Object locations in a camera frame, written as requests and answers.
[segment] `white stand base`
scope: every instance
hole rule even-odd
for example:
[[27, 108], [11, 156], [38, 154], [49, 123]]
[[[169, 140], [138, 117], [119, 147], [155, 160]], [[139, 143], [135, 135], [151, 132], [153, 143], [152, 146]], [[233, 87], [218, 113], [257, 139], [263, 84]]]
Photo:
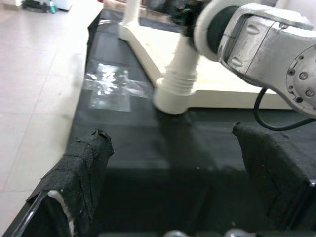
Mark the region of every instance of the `white stand base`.
[[[138, 24], [120, 24], [119, 33], [120, 38], [133, 49], [153, 85], [160, 87], [163, 80], [158, 79], [166, 74], [166, 66], [174, 57], [180, 34]], [[183, 113], [190, 107], [250, 109], [259, 91], [260, 88], [247, 84], [219, 63], [201, 57], [197, 63], [197, 79], [191, 93], [175, 95], [166, 92], [165, 88], [157, 89], [154, 103], [160, 110], [170, 114]], [[291, 109], [280, 96], [270, 90], [261, 108]]]

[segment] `white tile floor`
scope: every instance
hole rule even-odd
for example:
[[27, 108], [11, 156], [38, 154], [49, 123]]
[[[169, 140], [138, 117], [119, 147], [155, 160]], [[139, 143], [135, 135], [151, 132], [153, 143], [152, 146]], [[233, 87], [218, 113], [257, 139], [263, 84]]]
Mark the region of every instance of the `white tile floor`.
[[0, 236], [66, 147], [83, 81], [87, 26], [102, 9], [56, 14], [0, 5]]

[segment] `black taped block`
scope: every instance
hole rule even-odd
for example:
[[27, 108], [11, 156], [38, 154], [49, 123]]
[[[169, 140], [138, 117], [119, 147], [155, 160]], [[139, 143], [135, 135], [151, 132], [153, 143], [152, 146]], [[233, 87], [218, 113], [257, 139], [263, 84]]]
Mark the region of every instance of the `black taped block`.
[[28, 200], [41, 191], [58, 191], [74, 221], [76, 236], [86, 235], [113, 153], [111, 139], [102, 130], [76, 140], [42, 178]]
[[316, 158], [282, 133], [238, 123], [233, 134], [276, 228], [314, 230]]

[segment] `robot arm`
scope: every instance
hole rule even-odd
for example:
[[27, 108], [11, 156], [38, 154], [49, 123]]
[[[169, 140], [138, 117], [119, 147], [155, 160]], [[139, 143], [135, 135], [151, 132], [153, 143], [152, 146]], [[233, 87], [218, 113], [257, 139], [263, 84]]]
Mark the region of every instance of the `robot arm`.
[[316, 119], [316, 31], [294, 11], [214, 0], [194, 29], [199, 54]]

